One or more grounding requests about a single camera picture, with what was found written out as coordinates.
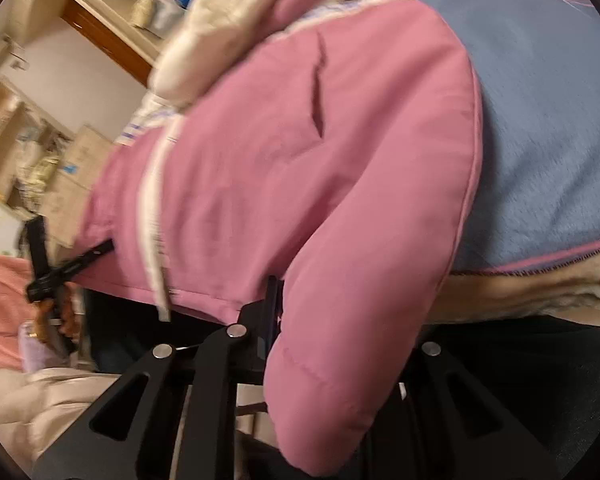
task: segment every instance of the pink cloth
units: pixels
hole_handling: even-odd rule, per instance
[[[22,370],[18,329],[35,316],[34,307],[24,296],[30,280],[30,262],[0,255],[0,368]]]
[[[187,112],[160,209],[173,302],[231,323],[285,277],[265,394],[281,452],[314,476],[371,425],[448,273],[480,120],[464,48],[416,0],[266,41]],[[118,148],[78,238],[116,245],[84,286],[144,303],[138,189],[159,135]]]

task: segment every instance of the orange cloth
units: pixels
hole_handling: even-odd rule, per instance
[[[35,317],[35,309],[24,295],[30,280],[28,260],[0,255],[0,368],[22,370],[18,327]]]

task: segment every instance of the brown wooden panel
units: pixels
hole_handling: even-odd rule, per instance
[[[62,19],[129,72],[137,81],[147,86],[151,65],[78,2],[75,0],[67,2]]]

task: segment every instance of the silver screw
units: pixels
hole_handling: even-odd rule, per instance
[[[158,345],[157,347],[154,347],[154,357],[156,359],[164,359],[165,357],[169,357],[172,352],[173,348],[171,348],[171,345],[167,345],[164,343]]]
[[[442,353],[442,348],[440,348],[440,345],[438,343],[434,343],[433,341],[427,341],[421,346],[421,348],[425,354],[431,357],[439,356]]]
[[[226,332],[229,335],[229,337],[243,337],[247,335],[247,327],[236,323],[233,325],[229,325],[226,329]]]

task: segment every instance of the blue fabric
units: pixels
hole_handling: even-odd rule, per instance
[[[464,43],[483,92],[484,164],[454,270],[600,240],[600,17],[590,1],[421,1]]]

